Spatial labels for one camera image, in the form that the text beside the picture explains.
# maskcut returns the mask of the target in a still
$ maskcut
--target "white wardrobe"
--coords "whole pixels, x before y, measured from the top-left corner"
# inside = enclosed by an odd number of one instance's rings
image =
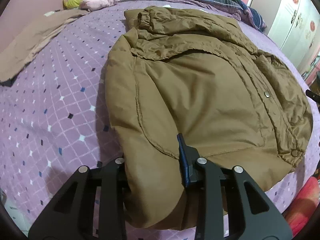
[[[268,37],[298,68],[311,49],[320,15],[311,0],[281,0]]]

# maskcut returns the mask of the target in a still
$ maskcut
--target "puffer jacket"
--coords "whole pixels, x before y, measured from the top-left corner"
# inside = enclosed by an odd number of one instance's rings
[[[195,226],[177,134],[222,167],[242,166],[267,191],[304,156],[312,114],[286,65],[258,50],[236,20],[194,9],[124,13],[130,30],[107,60],[110,123],[124,151],[135,227]]]

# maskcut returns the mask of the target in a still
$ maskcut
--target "red cloth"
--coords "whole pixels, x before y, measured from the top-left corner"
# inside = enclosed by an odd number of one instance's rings
[[[290,225],[293,236],[300,232],[316,210],[319,193],[318,180],[314,177],[309,178],[286,210],[284,218]]]

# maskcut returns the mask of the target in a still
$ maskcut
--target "bed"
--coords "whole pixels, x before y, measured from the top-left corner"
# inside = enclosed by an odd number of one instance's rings
[[[122,0],[67,25],[17,76],[12,87],[0,87],[0,187],[30,223],[79,166],[95,168],[122,155],[109,128],[104,64],[113,44],[126,32],[124,11],[150,5],[195,8],[232,17],[190,0]],[[302,89],[308,89],[267,36],[239,24],[259,49],[283,60]],[[313,131],[304,160],[266,192],[280,212],[292,202],[319,161],[320,114],[316,103],[309,103]],[[226,236],[228,217],[224,220]],[[128,239],[193,239],[194,234],[195,228],[149,230],[127,225]]]

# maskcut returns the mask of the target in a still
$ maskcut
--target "metal screw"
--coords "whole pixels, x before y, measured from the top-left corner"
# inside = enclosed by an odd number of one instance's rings
[[[197,162],[200,163],[200,164],[206,164],[207,163],[207,159],[201,157],[201,158],[197,159]]]
[[[81,167],[78,169],[78,171],[79,171],[80,173],[85,173],[85,172],[88,171],[88,167],[87,167],[87,166],[81,166]]]
[[[122,164],[124,163],[124,158],[116,158],[115,162],[116,164]]]
[[[235,167],[235,172],[236,173],[242,173],[243,172],[243,168],[241,166],[236,166]]]

